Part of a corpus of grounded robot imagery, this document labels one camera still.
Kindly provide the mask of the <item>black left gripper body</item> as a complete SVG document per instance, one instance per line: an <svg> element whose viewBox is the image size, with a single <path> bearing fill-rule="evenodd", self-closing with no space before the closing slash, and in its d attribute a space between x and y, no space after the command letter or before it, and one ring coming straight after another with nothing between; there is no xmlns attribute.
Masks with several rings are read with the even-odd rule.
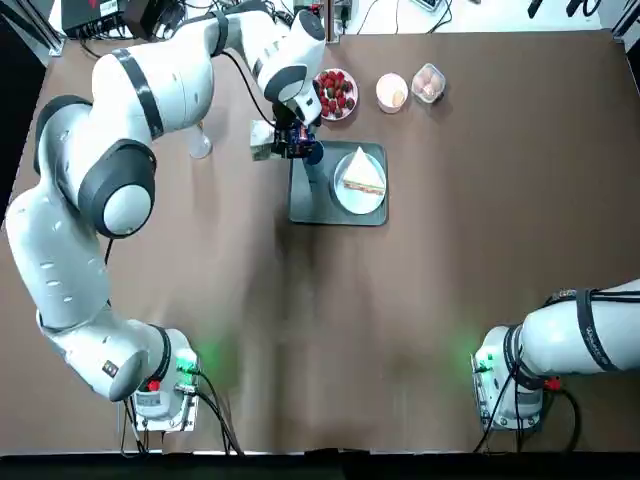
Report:
<svg viewBox="0 0 640 480"><path fill-rule="evenodd" d="M272 112L274 117L273 124L276 130L306 127L304 121L298 116L299 107L293 99L285 102L274 102L272 104Z"/></svg>

